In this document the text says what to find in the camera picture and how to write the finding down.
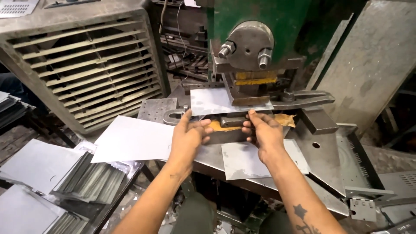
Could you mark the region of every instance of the green machine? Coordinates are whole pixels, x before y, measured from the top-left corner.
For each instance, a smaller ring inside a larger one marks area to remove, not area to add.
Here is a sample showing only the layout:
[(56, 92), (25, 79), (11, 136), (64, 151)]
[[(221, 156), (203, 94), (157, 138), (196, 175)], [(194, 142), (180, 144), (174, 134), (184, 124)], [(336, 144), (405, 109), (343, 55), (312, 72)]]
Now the green machine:
[(232, 105), (271, 101), (275, 110), (334, 102), (303, 90), (342, 20), (351, 20), (317, 84), (366, 4), (365, 0), (196, 0), (207, 7), (212, 73)]

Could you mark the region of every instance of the wire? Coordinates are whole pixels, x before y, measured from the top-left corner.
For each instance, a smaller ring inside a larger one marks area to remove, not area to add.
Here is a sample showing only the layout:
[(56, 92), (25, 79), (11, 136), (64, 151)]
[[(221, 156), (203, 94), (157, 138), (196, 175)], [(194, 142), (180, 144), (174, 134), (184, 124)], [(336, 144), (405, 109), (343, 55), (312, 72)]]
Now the wire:
[(179, 4), (178, 13), (176, 14), (176, 23), (178, 24), (178, 33), (179, 33), (179, 37), (180, 37), (180, 39), (181, 39), (181, 41), (182, 41), (182, 44), (183, 44), (183, 49), (184, 49), (184, 51), (183, 51), (183, 56), (182, 56), (182, 66), (183, 66), (183, 70), (186, 72), (186, 70), (185, 70), (185, 63), (184, 63), (184, 61), (183, 61), (183, 59), (185, 58), (185, 54), (186, 54), (186, 46), (185, 46), (185, 43), (183, 42), (183, 39), (182, 39), (182, 37), (181, 37), (181, 30), (179, 29), (179, 22), (178, 22), (178, 15), (179, 15), (179, 11), (181, 10), (181, 5), (182, 5), (184, 2), (185, 2), (185, 0), (183, 0), (183, 1)]
[(163, 25), (163, 16), (165, 15), (165, 10), (168, 5), (168, 0), (165, 0), (165, 3), (163, 4), (162, 14), (160, 16), (160, 28), (159, 33), (162, 33), (162, 25)]

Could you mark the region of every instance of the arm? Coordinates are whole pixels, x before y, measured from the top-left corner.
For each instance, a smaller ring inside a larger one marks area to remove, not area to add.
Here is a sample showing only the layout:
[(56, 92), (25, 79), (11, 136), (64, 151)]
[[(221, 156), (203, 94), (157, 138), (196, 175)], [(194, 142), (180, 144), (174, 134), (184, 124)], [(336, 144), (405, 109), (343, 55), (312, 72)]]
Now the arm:
[(254, 110), (249, 111), (248, 118), (251, 122), (244, 122), (243, 132), (252, 134), (251, 127), (255, 127), (255, 136), (247, 140), (259, 148), (259, 158), (279, 189), (294, 233), (346, 234), (287, 154), (282, 126)]
[(197, 148), (209, 140), (206, 135), (213, 131), (204, 129), (211, 123), (209, 119), (189, 124), (191, 115), (192, 111), (188, 110), (175, 127), (168, 161), (113, 234), (158, 232), (176, 191), (192, 172)]

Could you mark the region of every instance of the workbench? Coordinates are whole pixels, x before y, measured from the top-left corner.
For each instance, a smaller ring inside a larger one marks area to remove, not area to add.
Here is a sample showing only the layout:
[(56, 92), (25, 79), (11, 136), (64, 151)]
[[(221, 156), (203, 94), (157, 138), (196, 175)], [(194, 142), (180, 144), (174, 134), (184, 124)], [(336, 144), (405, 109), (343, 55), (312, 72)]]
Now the workbench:
[[(183, 105), (190, 106), (190, 96), (185, 96), (183, 87), (178, 85), (168, 98), (143, 101), (138, 119), (163, 123), (163, 114), (166, 111), (177, 109)], [(295, 129), (289, 131), (286, 138), (293, 138), (298, 143), (311, 169), (311, 174), (305, 176), (305, 179), (328, 210), (337, 219), (348, 217), (348, 206), (340, 200), (345, 198), (346, 194), (342, 181), (335, 133), (312, 135), (303, 123), (298, 123)], [(314, 142), (319, 142), (319, 148), (315, 148), (312, 145)], [(247, 189), (263, 197), (281, 201), (279, 191), (272, 178), (227, 181), (224, 173), (221, 144), (205, 146), (198, 153), (194, 161), (193, 170)], [(315, 181), (324, 181), (324, 186), (328, 190)]]

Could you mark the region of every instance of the tattoo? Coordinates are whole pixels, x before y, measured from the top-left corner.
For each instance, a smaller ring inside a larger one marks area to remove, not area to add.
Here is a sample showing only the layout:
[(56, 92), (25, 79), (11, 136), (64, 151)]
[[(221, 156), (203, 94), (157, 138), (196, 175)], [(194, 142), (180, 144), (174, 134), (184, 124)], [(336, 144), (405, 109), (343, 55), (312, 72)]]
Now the tattoo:
[(301, 204), (297, 206), (293, 206), (293, 208), (295, 209), (295, 215), (301, 218), (304, 224), (303, 226), (296, 225), (295, 226), (296, 230), (302, 231), (303, 234), (321, 234), (321, 232), (317, 228), (315, 228), (313, 225), (309, 226), (307, 223), (305, 223), (303, 219), (305, 217), (305, 213), (308, 211), (305, 210)]

